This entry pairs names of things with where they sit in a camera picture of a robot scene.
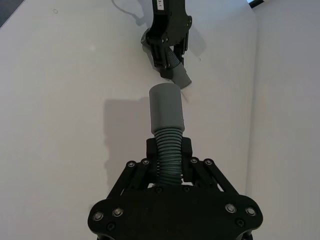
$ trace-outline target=label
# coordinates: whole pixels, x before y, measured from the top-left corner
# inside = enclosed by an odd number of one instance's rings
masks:
[[[157,7],[158,7],[158,10],[162,10],[162,11],[165,10],[164,0],[156,0],[156,4],[157,4]]]

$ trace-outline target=white surface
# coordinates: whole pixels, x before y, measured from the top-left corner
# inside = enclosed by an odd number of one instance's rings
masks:
[[[150,0],[26,0],[0,29],[0,239],[88,240],[89,209],[145,157],[149,89],[140,44]],[[243,193],[256,50],[245,0],[187,1],[193,16],[185,136]]]
[[[247,192],[259,240],[320,236],[320,1],[259,6]]]

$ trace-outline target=gray cylindrical connector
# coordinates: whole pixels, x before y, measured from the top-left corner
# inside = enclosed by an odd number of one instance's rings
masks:
[[[185,130],[180,88],[172,83],[162,83],[151,88],[151,132],[166,128]]]

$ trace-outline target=flexible ribbed hose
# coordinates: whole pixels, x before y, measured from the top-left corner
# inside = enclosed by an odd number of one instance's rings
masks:
[[[172,83],[150,92],[151,132],[157,145],[157,185],[182,183],[182,134],[185,130],[180,88]]]
[[[154,134],[157,150],[157,184],[180,185],[182,175],[182,131],[164,128]]]

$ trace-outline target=white background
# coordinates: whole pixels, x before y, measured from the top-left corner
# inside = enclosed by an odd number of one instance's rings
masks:
[[[0,239],[88,240],[89,210],[145,157],[150,0],[26,0],[0,29]],[[185,136],[245,192],[257,24],[245,0],[187,1]]]
[[[320,1],[255,8],[257,66],[247,192],[259,240],[320,236]]]

